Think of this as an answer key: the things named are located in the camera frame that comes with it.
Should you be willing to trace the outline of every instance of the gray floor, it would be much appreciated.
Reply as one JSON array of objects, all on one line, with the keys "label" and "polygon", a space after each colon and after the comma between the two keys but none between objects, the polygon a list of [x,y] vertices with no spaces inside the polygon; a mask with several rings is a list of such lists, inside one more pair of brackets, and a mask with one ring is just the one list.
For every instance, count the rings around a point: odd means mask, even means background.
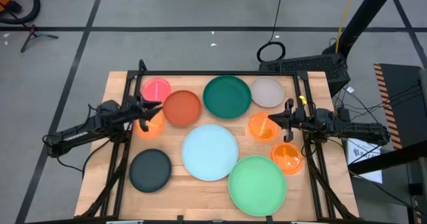
[{"label": "gray floor", "polygon": [[[282,0],[278,26],[337,27],[347,0]],[[400,0],[413,27],[427,27],[427,0]],[[84,27],[93,1],[41,0],[42,10],[35,24],[42,27]],[[271,26],[278,0],[101,0],[96,27],[186,27],[186,26]],[[348,20],[362,0],[354,0]],[[389,0],[371,27],[404,27],[394,3]],[[81,41],[81,32],[54,32],[58,40],[32,42],[21,54],[26,38],[22,32],[0,31],[0,216],[15,222],[63,90],[65,80]],[[101,101],[109,71],[135,69],[144,59],[151,70],[256,70],[256,51],[270,32],[91,32],[85,45],[69,98],[58,129],[84,121],[87,104]],[[286,57],[316,55],[336,33],[278,32],[277,40],[287,48]],[[427,33],[417,33],[427,48]],[[274,48],[264,59],[278,56]],[[349,57],[350,85],[367,106],[381,102],[373,63],[422,66],[407,33],[363,33]],[[358,105],[346,96],[346,103]],[[375,116],[385,123],[382,110]],[[373,122],[370,117],[359,121]],[[81,167],[89,147],[82,146],[62,157]],[[406,176],[406,169],[399,172]],[[405,180],[385,179],[384,186],[405,195]],[[78,172],[48,159],[27,221],[71,218],[79,195]],[[375,221],[406,223],[406,208],[364,192],[369,183],[354,181],[361,216]]]}]

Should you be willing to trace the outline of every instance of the yellow cable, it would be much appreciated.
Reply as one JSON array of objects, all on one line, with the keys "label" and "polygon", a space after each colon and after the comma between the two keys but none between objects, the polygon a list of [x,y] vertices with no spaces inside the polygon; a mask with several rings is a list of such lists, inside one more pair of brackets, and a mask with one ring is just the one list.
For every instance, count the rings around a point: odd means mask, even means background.
[{"label": "yellow cable", "polygon": [[352,3],[352,1],[353,0],[348,0],[346,9],[344,10],[344,15],[342,16],[342,19],[341,19],[340,28],[338,29],[338,37],[336,38],[335,53],[338,53],[338,44],[340,44],[341,29],[342,29],[342,26],[344,26],[344,22],[346,21],[348,8],[350,8],[350,4]]}]

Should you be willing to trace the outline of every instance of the orange and black warning stripe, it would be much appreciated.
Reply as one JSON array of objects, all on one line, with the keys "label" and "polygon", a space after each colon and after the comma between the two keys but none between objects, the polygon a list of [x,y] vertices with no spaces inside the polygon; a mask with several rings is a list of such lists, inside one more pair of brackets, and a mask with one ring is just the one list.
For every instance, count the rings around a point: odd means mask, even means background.
[{"label": "orange and black warning stripe", "polygon": [[[420,208],[420,206],[418,205],[418,202],[415,200],[415,207],[417,208],[417,209],[419,209]],[[416,213],[416,222],[418,223],[418,224],[421,224],[421,213],[419,212],[419,211],[416,211],[415,212]]]},{"label": "orange and black warning stripe", "polygon": [[390,96],[387,91],[386,83],[384,82],[384,74],[382,73],[381,66],[379,64],[374,64],[376,80],[378,82],[378,88],[380,89],[381,100],[384,106],[384,112],[386,114],[388,128],[390,130],[393,147],[395,149],[401,149],[402,144],[400,142],[400,136],[398,127],[396,125],[396,120],[394,119],[393,109],[390,105]]}]

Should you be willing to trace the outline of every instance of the wooden table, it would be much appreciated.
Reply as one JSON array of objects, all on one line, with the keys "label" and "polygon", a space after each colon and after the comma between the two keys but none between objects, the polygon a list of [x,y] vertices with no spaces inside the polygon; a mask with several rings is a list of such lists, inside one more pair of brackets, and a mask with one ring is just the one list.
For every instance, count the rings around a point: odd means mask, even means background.
[{"label": "wooden table", "polygon": [[[126,72],[111,72],[108,77],[103,101],[110,99],[121,102],[125,86]],[[142,83],[158,76],[144,76]],[[216,76],[164,76],[171,84],[171,91],[189,90],[193,91],[202,101],[203,89],[206,84]],[[239,76],[250,85],[257,76]],[[294,82],[292,77],[275,76],[285,89],[285,100],[296,99]],[[332,110],[333,105],[329,94],[326,76],[320,72],[309,73],[310,89],[313,101],[317,108]],[[173,165],[172,177],[169,183],[156,193],[141,193],[132,187],[128,173],[126,173],[121,204],[120,219],[145,219],[145,220],[175,220],[178,215],[183,215],[185,220],[213,220],[221,219],[228,221],[251,221],[265,220],[265,217],[252,217],[240,211],[233,203],[228,193],[228,178],[219,181],[200,181],[192,177],[183,166],[181,160],[181,145],[185,136],[197,126],[203,124],[218,124],[228,129],[236,138],[239,145],[239,159],[248,155],[264,155],[269,157],[272,145],[283,140],[284,132],[271,143],[260,143],[255,141],[247,130],[248,119],[254,113],[264,111],[268,113],[279,113],[284,110],[282,103],[275,108],[259,107],[252,103],[248,111],[237,119],[219,119],[202,109],[199,120],[191,127],[177,128],[167,123],[162,135],[154,140],[140,139],[133,135],[129,154],[129,164],[141,151],[149,148],[161,149],[169,155]],[[92,143],[91,150],[100,146],[105,140]],[[302,132],[294,130],[292,144],[301,148],[303,145]],[[342,148],[333,142],[325,143],[324,157],[330,185],[340,198],[341,202],[355,215],[358,215],[356,200],[344,152]],[[97,152],[86,167],[79,200],[75,214],[81,214],[93,203],[100,191],[105,186],[107,170],[111,157],[112,145],[107,145]],[[307,165],[295,175],[287,175],[288,193],[284,204],[272,216],[275,221],[315,221],[314,203],[310,187]],[[322,213],[327,217],[324,192],[319,186],[322,202]],[[108,214],[112,214],[112,206],[115,198],[115,190],[111,192]]]}]

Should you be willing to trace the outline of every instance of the orange bowl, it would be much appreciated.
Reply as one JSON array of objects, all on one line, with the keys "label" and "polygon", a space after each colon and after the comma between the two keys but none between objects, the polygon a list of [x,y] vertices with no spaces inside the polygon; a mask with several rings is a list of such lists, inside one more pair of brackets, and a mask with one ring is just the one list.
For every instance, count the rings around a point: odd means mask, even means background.
[{"label": "orange bowl", "polygon": [[162,112],[159,112],[155,115],[151,121],[146,121],[148,126],[148,131],[142,131],[141,126],[139,125],[139,120],[133,122],[133,130],[142,139],[153,139],[158,137],[163,130],[165,129],[165,117]]},{"label": "orange bowl", "polygon": [[300,150],[289,143],[279,143],[273,146],[272,160],[286,175],[292,175],[301,170],[304,165]]},{"label": "orange bowl", "polygon": [[273,141],[280,134],[280,127],[268,119],[268,113],[256,113],[249,118],[248,129],[251,136],[262,142]]}]

